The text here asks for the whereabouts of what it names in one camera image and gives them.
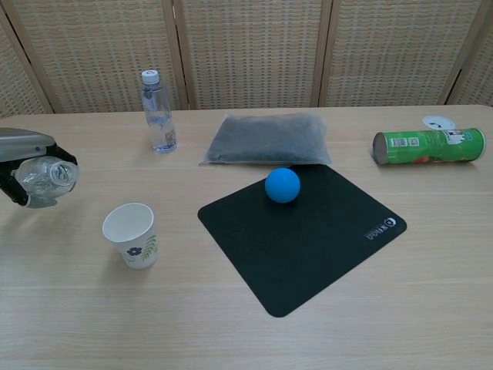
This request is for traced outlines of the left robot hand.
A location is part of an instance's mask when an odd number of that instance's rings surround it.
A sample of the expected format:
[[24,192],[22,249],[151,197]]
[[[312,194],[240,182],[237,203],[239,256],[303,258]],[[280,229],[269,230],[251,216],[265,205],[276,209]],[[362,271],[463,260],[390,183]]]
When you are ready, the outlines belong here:
[[79,179],[75,156],[44,133],[1,128],[1,191],[21,207],[53,207]]

